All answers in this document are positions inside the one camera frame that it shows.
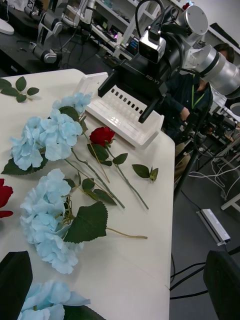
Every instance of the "white tray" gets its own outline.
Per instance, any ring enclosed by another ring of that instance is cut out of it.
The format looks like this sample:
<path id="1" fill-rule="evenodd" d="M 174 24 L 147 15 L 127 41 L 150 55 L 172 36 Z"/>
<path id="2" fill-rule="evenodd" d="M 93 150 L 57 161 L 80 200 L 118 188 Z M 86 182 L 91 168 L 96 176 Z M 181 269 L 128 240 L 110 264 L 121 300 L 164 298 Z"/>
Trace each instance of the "white tray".
<path id="1" fill-rule="evenodd" d="M 98 97 L 98 88 L 107 77 L 106 72 L 85 75 L 74 93 L 92 93 L 86 111 L 136 148 L 145 149 L 159 134 L 164 116 L 153 111 L 144 123 L 140 123 L 139 117 L 146 105 L 117 86 L 103 98 Z"/>

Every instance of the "white table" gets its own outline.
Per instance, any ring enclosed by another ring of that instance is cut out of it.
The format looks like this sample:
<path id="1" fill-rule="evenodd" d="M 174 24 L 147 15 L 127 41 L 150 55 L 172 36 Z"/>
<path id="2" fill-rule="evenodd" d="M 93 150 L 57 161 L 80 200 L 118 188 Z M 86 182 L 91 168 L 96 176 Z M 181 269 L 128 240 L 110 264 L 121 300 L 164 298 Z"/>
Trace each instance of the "white table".
<path id="1" fill-rule="evenodd" d="M 39 94 L 34 101 L 17 103 L 14 97 L 0 94 L 0 170 L 10 157 L 10 136 L 20 137 L 22 128 L 29 117 L 47 118 L 56 99 L 71 95 L 83 73 L 71 69 L 25 76 L 28 86 L 38 87 Z M 9 77 L 15 83 L 19 76 Z M 94 118 L 87 117 L 89 133 L 100 127 Z M 77 153 L 89 160 L 99 171 L 97 162 L 87 151 L 85 138 L 81 136 Z M 63 160 L 48 162 L 38 173 L 26 176 L 1 175 L 6 185 L 13 187 L 6 210 L 14 215 L 0 221 L 0 260 L 9 251 L 28 250 L 33 282 L 49 279 L 69 284 L 84 297 L 91 299 L 90 307 L 107 320 L 167 320 L 170 302 L 170 269 L 174 190 L 175 147 L 164 133 L 151 143 L 146 150 L 136 150 L 116 137 L 111 151 L 113 154 L 128 152 L 127 161 L 121 166 L 126 176 L 137 188 L 149 206 L 142 203 L 130 191 L 114 168 L 105 171 L 111 181 L 110 187 L 125 204 L 126 209 L 107 206 L 107 226 L 131 235 L 145 235 L 148 239 L 130 239 L 107 231 L 107 236 L 85 244 L 79 255 L 79 263 L 70 275 L 58 273 L 51 265 L 41 260 L 33 245 L 27 243 L 20 227 L 20 204 L 30 188 L 35 187 L 41 176 L 50 170 L 60 168 L 69 178 L 75 172 Z M 153 165 L 159 168 L 154 184 L 138 177 L 131 164 Z M 82 205 L 91 205 L 91 200 L 81 192 L 73 194 L 75 210 Z"/>

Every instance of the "wall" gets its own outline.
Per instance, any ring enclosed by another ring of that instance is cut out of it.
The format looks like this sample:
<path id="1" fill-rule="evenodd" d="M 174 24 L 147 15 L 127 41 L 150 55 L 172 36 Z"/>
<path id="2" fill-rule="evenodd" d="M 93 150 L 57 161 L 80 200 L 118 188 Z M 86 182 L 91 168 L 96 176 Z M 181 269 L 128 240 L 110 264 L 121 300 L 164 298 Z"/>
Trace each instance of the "wall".
<path id="1" fill-rule="evenodd" d="M 240 0 L 193 0 L 206 14 L 208 23 L 216 22 L 240 44 Z"/>

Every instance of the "artificial flower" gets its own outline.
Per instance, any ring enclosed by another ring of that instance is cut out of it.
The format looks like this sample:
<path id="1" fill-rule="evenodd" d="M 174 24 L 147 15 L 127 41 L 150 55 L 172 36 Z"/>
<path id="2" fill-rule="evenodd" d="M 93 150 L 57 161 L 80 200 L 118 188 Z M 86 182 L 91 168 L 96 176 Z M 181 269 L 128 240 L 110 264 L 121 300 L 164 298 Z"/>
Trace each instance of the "artificial flower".
<path id="1" fill-rule="evenodd" d="M 11 186 L 4 185 L 4 179 L 0 179 L 0 208 L 4 207 L 11 195 L 13 194 L 13 188 Z M 12 211 L 0 211 L 0 218 L 10 217 L 14 213 Z"/>
<path id="2" fill-rule="evenodd" d="M 38 283 L 31 285 L 17 320 L 63 320 L 63 305 L 81 307 L 90 303 L 63 282 Z"/>
<path id="3" fill-rule="evenodd" d="M 78 122 L 57 109 L 52 110 L 50 119 L 41 121 L 41 126 L 44 131 L 39 136 L 40 144 L 46 148 L 45 157 L 51 161 L 68 158 L 77 136 L 83 132 Z"/>
<path id="4" fill-rule="evenodd" d="M 87 105 L 91 102 L 91 94 L 75 93 L 73 96 L 66 96 L 61 101 L 55 101 L 53 109 L 62 107 L 73 107 L 79 114 L 83 114 Z"/>
<path id="5" fill-rule="evenodd" d="M 90 135 L 90 141 L 93 144 L 101 145 L 106 147 L 112 143 L 112 139 L 115 135 L 115 132 L 112 131 L 109 127 L 100 127 L 95 129 Z"/>
<path id="6" fill-rule="evenodd" d="M 60 169 L 54 169 L 39 180 L 21 205 L 24 214 L 20 223 L 27 241 L 35 245 L 42 260 L 62 274 L 70 274 L 84 244 L 63 241 L 70 228 L 62 222 L 66 211 L 64 204 L 71 191 L 64 178 Z"/>
<path id="7" fill-rule="evenodd" d="M 23 128 L 21 139 L 11 138 L 13 161 L 22 170 L 26 171 L 30 166 L 38 168 L 43 161 L 40 154 L 43 146 L 39 143 L 39 137 L 44 130 L 40 123 L 41 118 L 31 117 Z"/>

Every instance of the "red rose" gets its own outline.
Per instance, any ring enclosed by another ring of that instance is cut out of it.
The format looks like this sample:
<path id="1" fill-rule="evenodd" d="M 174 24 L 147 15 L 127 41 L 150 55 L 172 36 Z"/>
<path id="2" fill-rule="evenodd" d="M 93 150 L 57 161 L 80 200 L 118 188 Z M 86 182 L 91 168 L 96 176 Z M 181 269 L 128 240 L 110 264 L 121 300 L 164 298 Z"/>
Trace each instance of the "red rose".
<path id="1" fill-rule="evenodd" d="M 4 179 L 0 179 L 0 208 L 8 203 L 13 193 L 13 188 L 7 185 L 4 186 Z M 10 217 L 13 214 L 12 211 L 0 211 L 0 218 Z"/>
<path id="2" fill-rule="evenodd" d="M 97 128 L 90 135 L 90 141 L 93 144 L 101 145 L 103 147 L 109 145 L 112 142 L 112 139 L 115 135 L 111 129 L 107 126 L 105 128 Z"/>

